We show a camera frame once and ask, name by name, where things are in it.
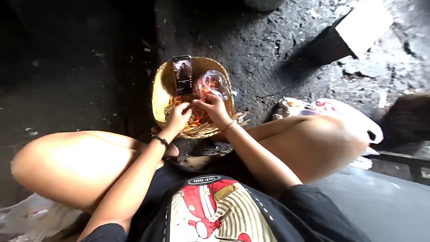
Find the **sleeve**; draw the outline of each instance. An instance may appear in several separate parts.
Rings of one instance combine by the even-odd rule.
[[[278,201],[325,241],[370,242],[370,239],[317,187],[310,185],[290,187],[281,193]]]
[[[124,228],[117,223],[108,223],[97,227],[81,242],[125,242]]]

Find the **bracelet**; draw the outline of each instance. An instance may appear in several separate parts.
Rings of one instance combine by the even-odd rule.
[[[224,130],[222,130],[221,132],[225,132],[225,131],[227,131],[229,128],[230,128],[230,126],[233,124],[233,123],[237,123],[237,120],[236,119],[233,119],[233,121],[227,126],[227,128],[225,128]]]
[[[165,146],[166,146],[166,148],[168,148],[168,147],[169,147],[169,143],[167,142],[167,140],[166,140],[166,139],[162,139],[162,138],[160,138],[160,137],[158,137],[158,136],[155,136],[155,135],[153,135],[153,136],[152,136],[152,138],[154,138],[154,139],[156,139],[156,140],[161,141],[161,143],[163,143],[163,145],[165,145]]]

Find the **clear plastic bag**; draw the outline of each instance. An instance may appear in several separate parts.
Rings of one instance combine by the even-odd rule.
[[[219,71],[210,70],[194,83],[194,91],[200,97],[211,93],[227,100],[230,96],[225,76]]]
[[[0,208],[0,241],[41,242],[69,227],[81,213],[34,193],[18,204]]]

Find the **hand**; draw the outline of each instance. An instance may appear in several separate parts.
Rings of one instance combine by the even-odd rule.
[[[220,130],[227,129],[233,120],[228,116],[225,110],[224,101],[213,94],[206,94],[203,99],[207,100],[209,103],[193,100],[193,104],[205,110]]]
[[[184,114],[184,110],[189,108],[191,106],[188,102],[183,102],[176,106],[169,114],[169,118],[167,119],[167,126],[166,129],[170,130],[172,133],[175,134],[175,136],[181,132],[185,124],[187,123],[188,119],[191,116],[191,113],[193,112],[191,109],[188,109]]]

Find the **shirt logo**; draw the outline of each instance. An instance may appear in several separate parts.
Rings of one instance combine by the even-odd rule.
[[[194,178],[188,181],[188,184],[190,185],[197,185],[197,184],[205,184],[205,183],[210,183],[216,180],[221,179],[220,176],[208,176],[208,177],[199,177],[199,178]]]

